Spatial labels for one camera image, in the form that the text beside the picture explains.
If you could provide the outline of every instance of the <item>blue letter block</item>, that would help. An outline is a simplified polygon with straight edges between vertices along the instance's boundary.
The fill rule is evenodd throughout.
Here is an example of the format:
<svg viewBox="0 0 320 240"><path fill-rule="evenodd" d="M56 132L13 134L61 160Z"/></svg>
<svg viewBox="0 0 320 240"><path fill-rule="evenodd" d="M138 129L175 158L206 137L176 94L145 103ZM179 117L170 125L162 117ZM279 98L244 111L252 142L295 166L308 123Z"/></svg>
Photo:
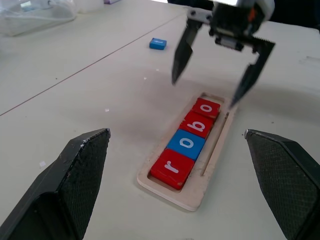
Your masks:
<svg viewBox="0 0 320 240"><path fill-rule="evenodd" d="M166 147L196 161L204 145L204 138L179 129Z"/></svg>
<svg viewBox="0 0 320 240"><path fill-rule="evenodd" d="M158 39L158 38L152 38L149 47L151 49L158 49L158 50L163 50L165 49L167 45L167 41L166 40L162 40L162 39Z"/></svg>

